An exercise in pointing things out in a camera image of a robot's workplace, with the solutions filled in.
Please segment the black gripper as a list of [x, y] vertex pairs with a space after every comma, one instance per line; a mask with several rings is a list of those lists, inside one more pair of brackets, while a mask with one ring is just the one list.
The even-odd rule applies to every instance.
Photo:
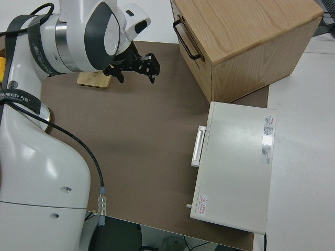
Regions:
[[136, 71], [139, 73], [146, 73], [150, 82], [154, 84], [155, 78], [160, 74], [160, 64], [157, 61], [153, 53], [146, 54], [146, 68], [142, 65], [140, 60], [141, 55], [134, 43], [131, 43], [129, 47], [122, 53], [116, 55], [111, 66], [108, 66], [103, 70], [104, 75], [112, 76], [118, 79], [120, 83], [124, 83], [124, 75], [121, 71]]

